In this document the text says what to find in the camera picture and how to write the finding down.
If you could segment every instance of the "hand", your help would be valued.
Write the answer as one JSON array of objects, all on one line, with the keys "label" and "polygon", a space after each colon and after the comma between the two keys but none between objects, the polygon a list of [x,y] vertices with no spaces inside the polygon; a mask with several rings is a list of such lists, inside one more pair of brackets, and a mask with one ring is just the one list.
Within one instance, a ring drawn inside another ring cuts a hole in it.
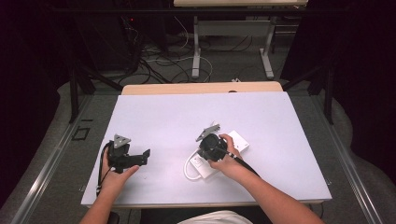
[{"label": "hand", "polygon": [[[233,146],[233,139],[231,138],[231,136],[224,133],[220,134],[219,137],[224,138],[227,141],[227,151],[233,153],[235,156],[242,160],[239,151]],[[225,155],[222,161],[208,162],[213,169],[222,171],[226,176],[230,177],[231,179],[235,179],[241,173],[241,171],[245,170],[245,167],[243,167],[241,164],[239,164],[228,155]]]},{"label": "hand", "polygon": [[139,166],[135,165],[125,170],[122,174],[117,174],[111,170],[108,171],[110,167],[108,166],[107,152],[108,148],[106,148],[105,155],[103,157],[102,178],[104,178],[104,180],[102,181],[101,193],[112,194],[114,199],[116,199],[120,195],[125,182],[139,169]]}]

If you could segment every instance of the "table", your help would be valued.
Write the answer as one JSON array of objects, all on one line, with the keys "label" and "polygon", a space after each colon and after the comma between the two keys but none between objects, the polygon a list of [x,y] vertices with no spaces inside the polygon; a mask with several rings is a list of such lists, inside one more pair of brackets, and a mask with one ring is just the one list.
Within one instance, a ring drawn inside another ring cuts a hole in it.
[{"label": "table", "polygon": [[242,156],[269,183],[303,203],[332,198],[288,94],[277,82],[231,82],[125,87],[81,204],[95,200],[100,150],[115,133],[132,139],[130,154],[151,149],[148,165],[127,181],[115,207],[256,204],[222,173],[198,181],[183,174],[185,160],[198,146],[195,138],[214,119],[220,133],[236,130],[250,143]]},{"label": "table", "polygon": [[[307,0],[175,0],[175,7],[279,7],[302,6]],[[200,35],[253,35],[265,36],[264,48],[260,49],[265,75],[274,79],[274,73],[268,58],[271,40],[276,26],[276,17],[269,21],[199,21],[194,16],[194,58],[192,62],[193,78],[199,76],[201,49]]]}]

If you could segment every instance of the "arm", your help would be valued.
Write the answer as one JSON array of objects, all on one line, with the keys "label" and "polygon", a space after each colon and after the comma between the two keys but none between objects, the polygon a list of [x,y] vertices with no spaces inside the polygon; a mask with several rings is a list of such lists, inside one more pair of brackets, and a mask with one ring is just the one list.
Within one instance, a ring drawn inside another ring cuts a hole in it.
[{"label": "arm", "polygon": [[107,173],[107,171],[110,169],[108,166],[107,151],[108,149],[106,149],[103,157],[102,176],[105,176],[105,179],[102,183],[101,192],[90,210],[88,210],[87,214],[85,214],[84,218],[81,220],[81,224],[107,223],[111,206],[120,195],[125,182],[139,169],[139,166],[136,165],[129,168],[122,174],[117,174],[113,171],[109,171]]},{"label": "arm", "polygon": [[[233,147],[233,139],[227,134],[221,134],[220,137],[227,141],[227,150],[241,158]],[[254,175],[232,158],[226,156],[219,162],[210,161],[210,165],[242,185],[273,223],[323,223],[302,203]]]}]

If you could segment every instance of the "white tabletop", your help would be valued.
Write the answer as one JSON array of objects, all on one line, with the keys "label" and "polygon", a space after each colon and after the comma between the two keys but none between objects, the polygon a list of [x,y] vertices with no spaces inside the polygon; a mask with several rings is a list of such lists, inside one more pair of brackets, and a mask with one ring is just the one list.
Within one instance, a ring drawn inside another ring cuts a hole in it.
[{"label": "white tabletop", "polygon": [[302,6],[307,0],[175,0],[175,7]]},{"label": "white tabletop", "polygon": [[[102,147],[115,133],[132,139],[130,154],[151,149],[148,165],[126,183],[116,207],[253,204],[222,173],[190,181],[183,165],[212,121],[249,143],[244,160],[266,181],[302,202],[332,198],[286,92],[119,96],[81,204],[93,204]],[[191,176],[196,175],[189,166]]]}]

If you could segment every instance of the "white power strip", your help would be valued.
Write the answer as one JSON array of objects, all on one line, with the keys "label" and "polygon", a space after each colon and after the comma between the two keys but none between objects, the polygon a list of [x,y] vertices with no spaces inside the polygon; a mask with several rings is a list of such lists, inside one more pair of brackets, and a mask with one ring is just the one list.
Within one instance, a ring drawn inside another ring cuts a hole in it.
[{"label": "white power strip", "polygon": [[[236,131],[232,131],[228,133],[228,135],[233,138],[233,146],[238,149],[239,152],[242,152],[248,148],[248,142]],[[209,162],[202,158],[198,153],[195,153],[195,155],[191,157],[190,163],[193,167],[195,167],[202,178],[207,178],[218,171],[210,167]]]}]

